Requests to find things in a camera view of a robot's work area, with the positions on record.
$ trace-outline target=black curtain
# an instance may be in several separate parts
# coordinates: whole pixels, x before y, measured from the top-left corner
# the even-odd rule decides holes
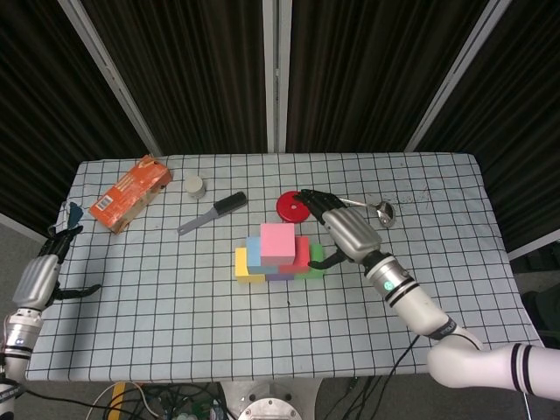
[[[477,158],[507,250],[560,228],[560,2],[511,3],[418,149]]]
[[[78,164],[147,152],[56,0],[0,2],[0,213],[44,233]]]
[[[83,4],[164,154],[266,151],[260,0]]]
[[[486,4],[294,2],[287,150],[404,150]]]

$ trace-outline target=red disc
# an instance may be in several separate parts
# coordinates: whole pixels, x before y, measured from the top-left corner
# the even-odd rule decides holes
[[[294,199],[297,191],[288,191],[276,202],[276,212],[283,221],[301,223],[309,217],[309,209],[301,201]]]

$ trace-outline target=metal spoon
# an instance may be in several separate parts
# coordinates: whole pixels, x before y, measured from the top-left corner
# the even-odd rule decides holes
[[[350,206],[374,208],[377,212],[377,217],[379,217],[379,222],[385,228],[390,228],[395,224],[395,209],[387,201],[381,201],[377,204],[361,203],[352,199],[340,199],[340,201]]]

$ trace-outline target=foam cube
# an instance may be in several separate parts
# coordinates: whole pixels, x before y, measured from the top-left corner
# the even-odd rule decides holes
[[[247,249],[235,249],[235,278],[239,283],[263,283],[264,274],[249,274],[247,270]]]
[[[323,261],[325,259],[325,252],[319,243],[312,243],[309,247],[311,254],[311,261]],[[322,278],[325,274],[323,269],[310,269],[309,272],[304,274],[296,274],[296,280],[305,280],[306,278]]]
[[[285,281],[285,282],[287,282],[288,280],[293,280],[293,279],[294,279],[293,274],[276,273],[276,274],[267,274],[266,275],[267,282],[274,282],[274,281]]]
[[[290,265],[278,267],[279,273],[302,274],[309,271],[309,238],[307,236],[296,236],[296,258]]]
[[[261,224],[261,265],[290,265],[296,258],[296,228],[293,223]]]
[[[249,274],[275,274],[277,267],[263,267],[261,265],[261,238],[250,236],[247,238],[247,270]]]

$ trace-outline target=red block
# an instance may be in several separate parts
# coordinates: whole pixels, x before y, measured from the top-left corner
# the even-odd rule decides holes
[[[309,271],[309,238],[307,236],[296,236],[296,258],[290,265],[278,267],[281,274],[303,274]]]

